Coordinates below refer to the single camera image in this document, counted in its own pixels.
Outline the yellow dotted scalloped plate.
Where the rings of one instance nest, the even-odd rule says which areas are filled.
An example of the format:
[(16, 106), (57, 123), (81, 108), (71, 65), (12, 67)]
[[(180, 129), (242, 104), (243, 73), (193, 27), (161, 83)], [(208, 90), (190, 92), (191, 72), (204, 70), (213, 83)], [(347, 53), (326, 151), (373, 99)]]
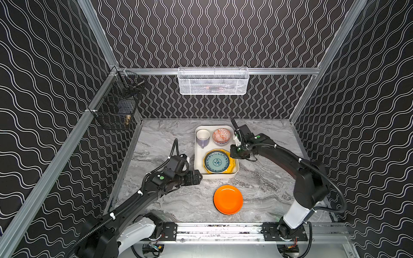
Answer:
[(224, 149), (213, 149), (213, 150), (211, 150), (211, 151), (214, 151), (214, 150), (219, 150), (219, 151), (222, 150), (222, 151), (224, 151), (224, 152), (229, 156), (229, 158), (230, 158), (230, 166), (229, 166), (229, 168), (227, 169), (227, 171), (224, 172), (224, 173), (222, 173), (222, 174), (232, 174), (233, 171), (234, 171), (234, 168), (235, 168), (235, 166), (236, 166), (235, 159), (231, 158), (231, 157), (230, 157), (230, 153), (229, 153), (228, 151), (224, 150)]

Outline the lavender bowl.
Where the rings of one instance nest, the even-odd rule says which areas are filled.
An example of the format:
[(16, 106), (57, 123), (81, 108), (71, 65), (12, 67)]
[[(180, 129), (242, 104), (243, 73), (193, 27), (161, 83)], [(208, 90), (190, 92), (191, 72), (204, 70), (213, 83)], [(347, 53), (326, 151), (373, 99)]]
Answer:
[(217, 146), (225, 146), (225, 145), (227, 145), (229, 142), (230, 142), (229, 140), (227, 140), (227, 141), (215, 141), (215, 140), (214, 140), (214, 143), (215, 143)]

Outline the white plastic bin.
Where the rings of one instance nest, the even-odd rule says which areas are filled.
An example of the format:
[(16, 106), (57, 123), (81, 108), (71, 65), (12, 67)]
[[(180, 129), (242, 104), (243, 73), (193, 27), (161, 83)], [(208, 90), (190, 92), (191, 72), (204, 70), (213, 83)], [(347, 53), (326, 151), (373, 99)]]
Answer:
[[(217, 145), (214, 143), (214, 141), (213, 141), (213, 133), (214, 133), (215, 130), (217, 130), (217, 129), (219, 129), (219, 128), (226, 128), (226, 129), (228, 129), (228, 130), (231, 131), (231, 139), (230, 139), (230, 142), (229, 142), (227, 145), (225, 145), (225, 146), (217, 146)], [(239, 141), (237, 141), (237, 140), (234, 138), (234, 130), (233, 130), (233, 128), (231, 128), (231, 127), (228, 126), (228, 125), (204, 125), (204, 126), (199, 126), (199, 127), (195, 130), (195, 133), (196, 133), (198, 130), (201, 130), (201, 129), (206, 129), (206, 130), (208, 130), (208, 131), (210, 132), (210, 141), (209, 141), (209, 145), (208, 145), (207, 147), (205, 147), (205, 148), (201, 148), (201, 147), (197, 144), (197, 142), (195, 143), (194, 169), (195, 169), (195, 170), (199, 170), (200, 173), (202, 174), (203, 178), (204, 178), (204, 179), (208, 179), (208, 180), (211, 180), (211, 179), (230, 179), (230, 178), (234, 178), (234, 177), (237, 175), (237, 173), (239, 172), (239, 168), (240, 168), (239, 161), (236, 160), (236, 159), (235, 159), (236, 166), (235, 166), (234, 171), (233, 171), (232, 174), (208, 174), (207, 171), (204, 169), (204, 166), (203, 166), (204, 157), (205, 157), (205, 155), (206, 155), (209, 151), (211, 151), (211, 150), (213, 150), (213, 149), (224, 149), (224, 150), (230, 152), (230, 146), (231, 146), (231, 145), (236, 145), (236, 144), (239, 143)]]

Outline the orange rimmed plate underneath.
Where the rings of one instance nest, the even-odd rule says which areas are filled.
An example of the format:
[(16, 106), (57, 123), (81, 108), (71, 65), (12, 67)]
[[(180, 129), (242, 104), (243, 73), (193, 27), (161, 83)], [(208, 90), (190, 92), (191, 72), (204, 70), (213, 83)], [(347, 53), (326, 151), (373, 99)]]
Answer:
[(214, 193), (214, 206), (224, 215), (238, 213), (244, 203), (243, 195), (239, 189), (231, 185), (219, 187)]

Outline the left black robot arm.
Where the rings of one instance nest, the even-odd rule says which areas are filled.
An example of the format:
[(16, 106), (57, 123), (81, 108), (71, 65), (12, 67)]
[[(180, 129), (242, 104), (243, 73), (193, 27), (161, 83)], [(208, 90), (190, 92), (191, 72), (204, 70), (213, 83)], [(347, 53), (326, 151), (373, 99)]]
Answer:
[(100, 219), (88, 220), (79, 239), (66, 250), (71, 258), (117, 258), (135, 243), (162, 238), (162, 220), (148, 218), (145, 209), (163, 196), (181, 187), (196, 186), (203, 176), (191, 170), (189, 159), (179, 152), (179, 141), (174, 140), (168, 159), (147, 173), (141, 187), (119, 207)]

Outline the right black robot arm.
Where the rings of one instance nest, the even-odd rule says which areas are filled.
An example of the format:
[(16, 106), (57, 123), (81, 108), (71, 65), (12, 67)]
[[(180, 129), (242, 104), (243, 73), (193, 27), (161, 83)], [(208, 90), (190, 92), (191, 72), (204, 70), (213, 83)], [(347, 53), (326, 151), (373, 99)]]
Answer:
[[(276, 228), (277, 234), (283, 240), (294, 239), (299, 228), (308, 221), (316, 211), (327, 211), (343, 214), (347, 210), (347, 202), (342, 191), (327, 176), (322, 164), (315, 164), (286, 149), (265, 134), (253, 134), (247, 125), (238, 126), (231, 118), (234, 135), (239, 145), (231, 145), (230, 157), (238, 160), (248, 160), (260, 156), (272, 161), (286, 171), (294, 180), (294, 201), (287, 213), (281, 217)], [(334, 190), (342, 205), (338, 209), (318, 206), (326, 196)]]

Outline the teal patterned plate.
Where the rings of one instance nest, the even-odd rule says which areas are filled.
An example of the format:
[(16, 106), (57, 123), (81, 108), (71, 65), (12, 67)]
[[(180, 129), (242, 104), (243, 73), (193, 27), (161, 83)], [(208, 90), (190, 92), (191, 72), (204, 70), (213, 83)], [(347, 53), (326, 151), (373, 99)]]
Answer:
[(213, 150), (205, 156), (203, 165), (209, 174), (222, 174), (229, 168), (230, 158), (224, 151)]

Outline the red patterned bowl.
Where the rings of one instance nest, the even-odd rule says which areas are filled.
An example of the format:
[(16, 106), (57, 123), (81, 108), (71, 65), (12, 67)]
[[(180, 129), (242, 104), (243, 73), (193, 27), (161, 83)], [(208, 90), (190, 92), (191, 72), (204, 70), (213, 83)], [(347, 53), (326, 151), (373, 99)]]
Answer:
[(226, 128), (219, 128), (213, 133), (213, 140), (227, 141), (231, 139), (231, 131)]

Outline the lavender mug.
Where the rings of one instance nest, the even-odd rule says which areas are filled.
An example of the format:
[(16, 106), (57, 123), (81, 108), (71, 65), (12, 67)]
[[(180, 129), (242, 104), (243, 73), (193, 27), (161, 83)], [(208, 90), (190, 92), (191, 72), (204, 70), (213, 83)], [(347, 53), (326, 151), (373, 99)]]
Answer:
[(196, 132), (196, 142), (201, 148), (209, 145), (210, 132), (206, 129), (201, 129)]

